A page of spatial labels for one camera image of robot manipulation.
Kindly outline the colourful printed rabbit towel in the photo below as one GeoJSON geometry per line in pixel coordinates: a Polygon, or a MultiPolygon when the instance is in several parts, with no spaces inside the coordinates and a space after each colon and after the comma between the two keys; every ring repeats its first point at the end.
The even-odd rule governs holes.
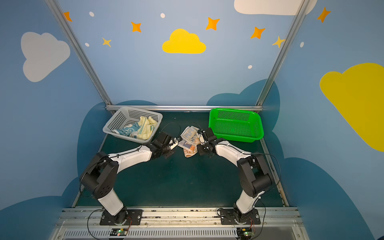
{"type": "Polygon", "coordinates": [[[200,129],[194,126],[188,126],[181,134],[181,141],[178,146],[183,149],[184,156],[190,158],[198,152],[197,146],[201,143],[199,139],[200,129]]]}

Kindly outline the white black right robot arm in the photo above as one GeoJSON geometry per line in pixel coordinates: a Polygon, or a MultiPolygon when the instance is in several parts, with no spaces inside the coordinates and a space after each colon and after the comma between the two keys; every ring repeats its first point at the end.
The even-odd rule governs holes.
{"type": "Polygon", "coordinates": [[[246,224],[252,215],[258,213],[254,209],[257,201],[274,183],[265,155],[243,151],[227,140],[217,138],[210,128],[199,130],[198,140],[199,155],[215,154],[238,168],[242,193],[230,217],[234,218],[233,223],[246,224]]]}

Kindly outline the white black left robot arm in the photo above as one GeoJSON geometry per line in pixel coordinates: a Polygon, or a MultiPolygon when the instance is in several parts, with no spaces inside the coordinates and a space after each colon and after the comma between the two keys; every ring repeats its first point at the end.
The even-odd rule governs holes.
{"type": "Polygon", "coordinates": [[[141,212],[132,213],[114,190],[117,175],[134,165],[171,156],[180,138],[165,132],[150,143],[121,153],[97,153],[80,176],[79,182],[103,207],[102,226],[139,225],[141,212]]]}

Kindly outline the pale yellow towel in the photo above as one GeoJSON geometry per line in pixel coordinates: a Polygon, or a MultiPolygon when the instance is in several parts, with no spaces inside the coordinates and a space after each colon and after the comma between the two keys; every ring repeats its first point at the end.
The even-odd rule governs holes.
{"type": "Polygon", "coordinates": [[[152,117],[141,116],[138,122],[139,130],[137,138],[140,140],[148,140],[152,135],[155,127],[158,125],[158,122],[155,121],[152,117]]]}

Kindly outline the white perforated plastic basket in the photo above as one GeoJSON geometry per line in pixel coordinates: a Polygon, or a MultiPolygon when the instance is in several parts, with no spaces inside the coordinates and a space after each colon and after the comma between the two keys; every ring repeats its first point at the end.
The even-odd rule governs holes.
{"type": "Polygon", "coordinates": [[[160,113],[132,108],[132,107],[122,107],[119,110],[117,110],[117,112],[114,113],[114,115],[107,121],[107,123],[103,127],[103,132],[119,139],[131,141],[139,144],[145,144],[152,140],[153,136],[155,135],[156,131],[160,126],[162,119],[163,119],[163,115],[160,113]],[[117,130],[117,129],[121,130],[126,125],[138,123],[141,116],[144,116],[147,118],[152,117],[155,121],[158,122],[158,125],[155,127],[152,135],[148,140],[140,140],[138,138],[125,137],[112,132],[112,130],[117,130]]]}

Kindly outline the teal patterned towel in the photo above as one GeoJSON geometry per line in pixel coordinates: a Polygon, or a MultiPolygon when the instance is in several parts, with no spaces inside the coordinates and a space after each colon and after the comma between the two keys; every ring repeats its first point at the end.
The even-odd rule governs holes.
{"type": "Polygon", "coordinates": [[[113,133],[119,134],[125,137],[137,138],[139,135],[140,125],[139,123],[129,124],[124,126],[121,130],[112,130],[113,133]]]}

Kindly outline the green perforated plastic basket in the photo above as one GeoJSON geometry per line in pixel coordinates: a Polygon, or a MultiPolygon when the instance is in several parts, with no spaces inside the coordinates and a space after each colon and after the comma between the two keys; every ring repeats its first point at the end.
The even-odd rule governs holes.
{"type": "Polygon", "coordinates": [[[209,128],[217,138],[229,141],[253,143],[265,135],[260,115],[245,110],[213,109],[210,111],[209,128]]]}

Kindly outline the green circuit board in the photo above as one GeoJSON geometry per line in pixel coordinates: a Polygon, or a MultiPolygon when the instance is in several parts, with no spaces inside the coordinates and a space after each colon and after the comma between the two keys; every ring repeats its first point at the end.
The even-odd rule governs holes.
{"type": "Polygon", "coordinates": [[[110,232],[111,237],[127,236],[129,229],[112,229],[110,232]]]}
{"type": "Polygon", "coordinates": [[[246,228],[237,228],[236,233],[237,233],[237,237],[236,237],[237,240],[250,240],[255,235],[255,233],[252,230],[246,229],[246,228]]]}

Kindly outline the right green circuit board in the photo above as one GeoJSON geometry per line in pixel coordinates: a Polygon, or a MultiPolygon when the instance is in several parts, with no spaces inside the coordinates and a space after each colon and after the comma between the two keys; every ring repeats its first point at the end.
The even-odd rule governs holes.
{"type": "Polygon", "coordinates": [[[255,233],[252,230],[246,229],[246,228],[237,228],[236,233],[237,233],[237,237],[236,237],[237,240],[250,240],[255,235],[255,233]]]}

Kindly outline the aluminium back frame rail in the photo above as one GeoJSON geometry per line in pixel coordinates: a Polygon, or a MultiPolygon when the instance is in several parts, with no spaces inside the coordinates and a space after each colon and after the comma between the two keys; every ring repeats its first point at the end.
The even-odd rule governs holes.
{"type": "Polygon", "coordinates": [[[260,112],[262,106],[165,106],[165,105],[106,105],[107,111],[117,111],[122,107],[132,107],[157,112],[209,112],[212,109],[235,109],[244,111],[260,112]]]}

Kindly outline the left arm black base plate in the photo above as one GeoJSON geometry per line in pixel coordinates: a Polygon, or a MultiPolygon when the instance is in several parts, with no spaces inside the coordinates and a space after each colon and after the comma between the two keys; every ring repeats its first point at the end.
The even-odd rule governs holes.
{"type": "Polygon", "coordinates": [[[107,210],[102,213],[101,226],[138,226],[141,223],[143,210],[123,208],[115,216],[107,210]]]}

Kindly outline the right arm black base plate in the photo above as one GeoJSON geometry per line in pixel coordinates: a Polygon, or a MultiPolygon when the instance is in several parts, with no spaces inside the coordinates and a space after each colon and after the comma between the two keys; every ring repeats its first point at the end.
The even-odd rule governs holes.
{"type": "Polygon", "coordinates": [[[219,208],[217,214],[222,225],[260,225],[261,219],[258,210],[253,209],[243,214],[238,209],[219,208]]]}

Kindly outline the right aluminium frame post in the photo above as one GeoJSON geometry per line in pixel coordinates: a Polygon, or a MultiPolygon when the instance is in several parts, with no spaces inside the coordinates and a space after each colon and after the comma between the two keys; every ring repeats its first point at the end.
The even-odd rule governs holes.
{"type": "Polygon", "coordinates": [[[312,4],[313,1],[310,0],[304,0],[300,3],[298,11],[296,15],[293,18],[292,24],[290,25],[290,28],[288,30],[288,33],[286,35],[286,40],[283,43],[283,46],[280,47],[279,53],[277,55],[277,58],[275,60],[275,63],[272,67],[272,70],[261,90],[261,93],[257,99],[256,106],[257,107],[262,107],[271,88],[273,83],[275,82],[279,71],[284,63],[284,60],[286,56],[288,55],[288,52],[290,50],[290,47],[299,32],[299,29],[307,15],[307,10],[310,9],[310,5],[312,4]]]}

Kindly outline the aluminium frame post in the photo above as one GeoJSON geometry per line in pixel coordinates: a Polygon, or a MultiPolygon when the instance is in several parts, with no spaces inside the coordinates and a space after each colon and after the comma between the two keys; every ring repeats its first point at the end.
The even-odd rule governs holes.
{"type": "Polygon", "coordinates": [[[283,46],[280,47],[279,53],[277,55],[277,58],[275,60],[275,63],[272,67],[272,70],[261,90],[261,93],[257,99],[256,106],[257,107],[262,107],[271,88],[273,83],[275,82],[279,71],[284,63],[284,60],[286,56],[288,55],[288,52],[290,50],[290,47],[299,32],[299,29],[307,15],[307,10],[310,9],[310,5],[312,4],[313,1],[310,0],[304,0],[300,3],[298,11],[296,15],[293,18],[292,24],[290,25],[290,28],[288,30],[288,33],[286,35],[286,40],[283,43],[283,46]]]}
{"type": "Polygon", "coordinates": [[[56,21],[58,22],[64,35],[66,36],[66,38],[70,42],[72,48],[74,49],[77,57],[79,58],[81,64],[83,65],[85,71],[87,72],[92,83],[96,87],[102,100],[106,104],[106,107],[108,107],[109,105],[113,105],[111,98],[107,94],[105,87],[103,86],[99,76],[97,75],[95,69],[93,68],[93,66],[92,66],[89,58],[87,57],[85,51],[83,50],[83,47],[81,46],[80,41],[78,40],[77,36],[75,35],[69,21],[66,19],[59,2],[54,1],[54,0],[45,0],[45,3],[47,4],[51,13],[53,14],[56,21]]]}

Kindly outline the left aluminium frame post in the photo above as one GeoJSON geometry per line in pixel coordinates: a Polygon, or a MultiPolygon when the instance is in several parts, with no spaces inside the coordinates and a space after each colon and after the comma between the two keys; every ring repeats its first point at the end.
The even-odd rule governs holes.
{"type": "Polygon", "coordinates": [[[47,4],[51,13],[53,14],[56,21],[58,22],[64,35],[66,36],[66,38],[70,42],[72,48],[74,49],[77,57],[79,58],[81,64],[83,65],[85,71],[87,72],[92,83],[96,87],[102,100],[106,104],[106,107],[108,107],[109,105],[113,105],[111,98],[107,94],[105,87],[103,86],[99,76],[97,75],[95,69],[93,68],[93,66],[92,66],[89,58],[87,57],[85,51],[83,50],[83,47],[81,46],[80,41],[78,40],[77,36],[75,35],[69,21],[66,19],[59,2],[54,1],[54,0],[45,0],[45,3],[47,4]]]}

